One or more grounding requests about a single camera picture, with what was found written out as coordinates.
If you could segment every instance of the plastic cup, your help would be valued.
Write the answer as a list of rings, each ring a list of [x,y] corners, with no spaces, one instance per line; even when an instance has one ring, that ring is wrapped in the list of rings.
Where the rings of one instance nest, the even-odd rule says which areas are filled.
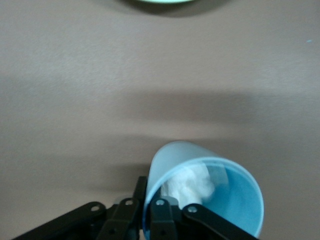
[[[148,176],[143,206],[142,227],[150,239],[148,206],[159,189],[183,169],[203,165],[208,169],[215,190],[202,205],[229,222],[259,236],[264,218],[264,201],[254,177],[241,165],[218,156],[212,151],[186,141],[174,141],[155,154]]]

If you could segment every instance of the metal screw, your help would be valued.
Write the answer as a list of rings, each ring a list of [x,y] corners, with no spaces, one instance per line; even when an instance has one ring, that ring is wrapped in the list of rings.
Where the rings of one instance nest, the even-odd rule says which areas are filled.
[[[195,206],[190,206],[188,207],[188,212],[189,213],[196,213],[198,209]]]
[[[155,204],[158,206],[162,206],[162,205],[165,205],[165,201],[163,201],[162,199],[159,199],[155,202]]]
[[[132,200],[127,200],[126,202],[125,202],[125,205],[132,205],[132,204],[134,204],[134,201],[132,201]]]
[[[91,212],[98,211],[99,209],[100,209],[100,207],[99,207],[98,205],[93,206],[93,207],[91,208]]]

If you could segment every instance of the beige table surface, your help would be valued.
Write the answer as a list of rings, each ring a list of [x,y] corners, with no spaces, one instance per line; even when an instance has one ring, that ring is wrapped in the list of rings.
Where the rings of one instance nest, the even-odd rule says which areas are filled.
[[[110,207],[173,140],[246,167],[262,240],[320,238],[320,1],[0,1],[0,239]]]

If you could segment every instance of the white tissue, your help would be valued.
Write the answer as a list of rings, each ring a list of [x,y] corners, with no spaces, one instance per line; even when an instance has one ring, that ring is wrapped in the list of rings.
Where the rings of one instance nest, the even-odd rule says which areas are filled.
[[[179,208],[183,209],[189,204],[202,204],[214,191],[215,186],[211,182],[208,168],[204,163],[199,163],[183,167],[161,186],[160,195],[177,199]]]

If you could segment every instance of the light blue cup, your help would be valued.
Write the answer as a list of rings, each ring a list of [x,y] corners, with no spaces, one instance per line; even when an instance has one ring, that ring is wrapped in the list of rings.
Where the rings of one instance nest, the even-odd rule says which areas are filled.
[[[148,205],[161,186],[181,169],[204,163],[215,186],[209,202],[203,205],[249,234],[259,236],[264,218],[264,201],[254,177],[239,164],[186,141],[163,146],[154,156],[146,187],[142,226],[147,240]]]

